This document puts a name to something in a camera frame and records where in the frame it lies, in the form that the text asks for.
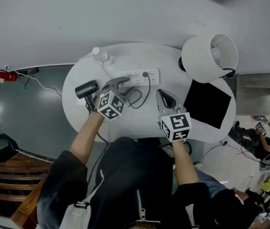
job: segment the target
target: lamp shade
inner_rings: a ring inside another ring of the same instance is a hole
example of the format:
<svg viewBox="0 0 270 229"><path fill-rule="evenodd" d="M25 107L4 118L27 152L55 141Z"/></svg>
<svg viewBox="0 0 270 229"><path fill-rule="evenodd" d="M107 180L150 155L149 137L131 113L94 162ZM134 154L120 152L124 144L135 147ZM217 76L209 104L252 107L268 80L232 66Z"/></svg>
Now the lamp shade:
<svg viewBox="0 0 270 229"><path fill-rule="evenodd" d="M208 83L234 72L238 52L233 41L223 34L194 36L183 46L182 63L195 81Z"/></svg>

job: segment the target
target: red fire extinguisher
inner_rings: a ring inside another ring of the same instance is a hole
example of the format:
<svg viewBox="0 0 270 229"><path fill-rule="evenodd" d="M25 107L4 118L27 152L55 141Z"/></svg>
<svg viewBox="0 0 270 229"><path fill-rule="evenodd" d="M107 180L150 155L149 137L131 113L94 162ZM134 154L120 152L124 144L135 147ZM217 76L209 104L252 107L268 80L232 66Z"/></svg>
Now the red fire extinguisher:
<svg viewBox="0 0 270 229"><path fill-rule="evenodd" d="M14 82L17 80L17 74L12 72L0 71L0 78L7 82Z"/></svg>

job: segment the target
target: jeans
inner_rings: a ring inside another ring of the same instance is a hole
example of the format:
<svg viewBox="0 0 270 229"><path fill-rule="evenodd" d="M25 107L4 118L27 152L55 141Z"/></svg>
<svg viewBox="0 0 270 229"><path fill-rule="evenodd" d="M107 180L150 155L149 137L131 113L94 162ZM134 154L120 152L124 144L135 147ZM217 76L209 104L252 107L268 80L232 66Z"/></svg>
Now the jeans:
<svg viewBox="0 0 270 229"><path fill-rule="evenodd" d="M200 182L204 182L209 188L210 197L213 198L218 192L227 189L223 184L219 183L215 178L205 174L200 170L196 170Z"/></svg>

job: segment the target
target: gray floor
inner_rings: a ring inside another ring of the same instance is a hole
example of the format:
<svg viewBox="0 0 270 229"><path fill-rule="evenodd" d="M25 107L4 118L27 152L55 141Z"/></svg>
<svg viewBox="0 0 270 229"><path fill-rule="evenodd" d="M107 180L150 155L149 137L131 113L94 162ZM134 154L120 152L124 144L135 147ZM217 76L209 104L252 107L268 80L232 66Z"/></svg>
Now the gray floor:
<svg viewBox="0 0 270 229"><path fill-rule="evenodd" d="M72 66L39 68L36 74L43 86L56 88L62 94L65 78ZM27 77L21 76L24 82ZM19 148L38 155L57 158L68 150L77 132L69 124L62 98L51 90L43 89L36 80L27 83L26 90L20 80L0 83L0 134L13 138ZM190 140L194 162L201 162L204 143ZM95 143L87 163L88 175L105 144ZM88 191L95 185L95 171Z"/></svg>

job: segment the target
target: white zipper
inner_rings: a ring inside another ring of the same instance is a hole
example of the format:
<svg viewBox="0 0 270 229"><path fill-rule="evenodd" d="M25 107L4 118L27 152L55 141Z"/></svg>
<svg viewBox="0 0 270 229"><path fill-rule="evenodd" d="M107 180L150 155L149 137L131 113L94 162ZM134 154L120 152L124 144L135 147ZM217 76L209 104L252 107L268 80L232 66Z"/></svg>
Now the white zipper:
<svg viewBox="0 0 270 229"><path fill-rule="evenodd" d="M136 220L137 222L150 222L150 223L160 223L157 220L146 220L145 219L145 209L142 208L142 202L140 197L140 192L137 190L137 197L138 197L138 207L139 207L139 217L140 219Z"/></svg>

